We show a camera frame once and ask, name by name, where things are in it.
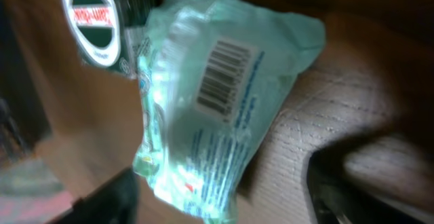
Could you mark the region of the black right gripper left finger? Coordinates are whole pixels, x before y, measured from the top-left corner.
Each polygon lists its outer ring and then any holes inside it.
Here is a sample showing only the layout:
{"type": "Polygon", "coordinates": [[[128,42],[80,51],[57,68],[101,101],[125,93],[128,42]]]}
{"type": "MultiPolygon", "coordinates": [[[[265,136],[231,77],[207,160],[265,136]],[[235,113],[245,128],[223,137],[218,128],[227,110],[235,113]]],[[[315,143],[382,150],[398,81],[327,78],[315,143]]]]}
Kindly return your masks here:
{"type": "Polygon", "coordinates": [[[122,170],[49,224],[135,224],[139,186],[131,168],[122,170]]]}

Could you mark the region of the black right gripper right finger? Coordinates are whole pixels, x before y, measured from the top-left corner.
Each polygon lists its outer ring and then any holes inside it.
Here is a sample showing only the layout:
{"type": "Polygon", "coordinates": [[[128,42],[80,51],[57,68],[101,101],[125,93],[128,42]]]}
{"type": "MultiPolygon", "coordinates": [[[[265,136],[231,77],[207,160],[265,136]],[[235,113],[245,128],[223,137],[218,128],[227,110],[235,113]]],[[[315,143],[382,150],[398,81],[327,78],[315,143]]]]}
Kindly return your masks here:
{"type": "Polygon", "coordinates": [[[349,176],[349,154],[375,142],[372,138],[343,138],[313,151],[307,162],[307,189],[318,223],[423,223],[427,213],[381,187],[349,176]]]}

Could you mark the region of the green snack packet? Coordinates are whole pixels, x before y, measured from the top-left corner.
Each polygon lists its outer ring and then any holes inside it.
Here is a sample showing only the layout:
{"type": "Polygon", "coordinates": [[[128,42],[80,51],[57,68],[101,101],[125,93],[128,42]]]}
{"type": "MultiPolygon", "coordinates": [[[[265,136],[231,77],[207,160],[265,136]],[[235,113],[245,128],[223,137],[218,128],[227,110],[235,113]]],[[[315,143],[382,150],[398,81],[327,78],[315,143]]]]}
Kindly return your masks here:
{"type": "Polygon", "coordinates": [[[237,221],[236,188],[323,22],[242,0],[165,0],[138,57],[144,134],[132,168],[155,196],[205,223],[237,221]]]}

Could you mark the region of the round white red lid cup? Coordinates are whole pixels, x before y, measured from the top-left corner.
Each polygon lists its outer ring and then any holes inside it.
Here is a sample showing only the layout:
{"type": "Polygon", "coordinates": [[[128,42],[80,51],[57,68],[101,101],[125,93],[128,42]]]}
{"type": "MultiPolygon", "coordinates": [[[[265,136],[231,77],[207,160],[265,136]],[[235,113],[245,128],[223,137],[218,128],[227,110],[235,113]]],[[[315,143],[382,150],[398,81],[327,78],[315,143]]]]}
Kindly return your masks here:
{"type": "Polygon", "coordinates": [[[159,0],[61,0],[85,64],[129,79],[137,76],[146,19],[159,0]]]}

